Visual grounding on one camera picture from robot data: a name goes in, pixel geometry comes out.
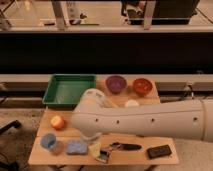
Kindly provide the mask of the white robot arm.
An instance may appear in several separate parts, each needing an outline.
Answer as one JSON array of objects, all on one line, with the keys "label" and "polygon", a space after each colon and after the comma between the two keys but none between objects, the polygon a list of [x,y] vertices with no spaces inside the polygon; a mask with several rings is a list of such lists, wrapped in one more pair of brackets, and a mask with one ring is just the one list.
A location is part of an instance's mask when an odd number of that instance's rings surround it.
[{"label": "white robot arm", "polygon": [[121,133],[213,142],[213,100],[186,100],[136,107],[107,108],[106,95],[86,90],[70,122],[84,140]]}]

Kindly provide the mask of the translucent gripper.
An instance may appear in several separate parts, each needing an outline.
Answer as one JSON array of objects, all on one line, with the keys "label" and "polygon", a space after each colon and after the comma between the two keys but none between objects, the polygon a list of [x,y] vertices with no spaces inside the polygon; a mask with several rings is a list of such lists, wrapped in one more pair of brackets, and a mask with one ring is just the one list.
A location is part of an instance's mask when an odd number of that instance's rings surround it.
[{"label": "translucent gripper", "polygon": [[96,133],[95,135],[90,137],[81,135],[83,141],[87,143],[89,154],[94,158],[97,158],[100,155],[101,150],[101,142],[99,140],[100,137],[101,133]]}]

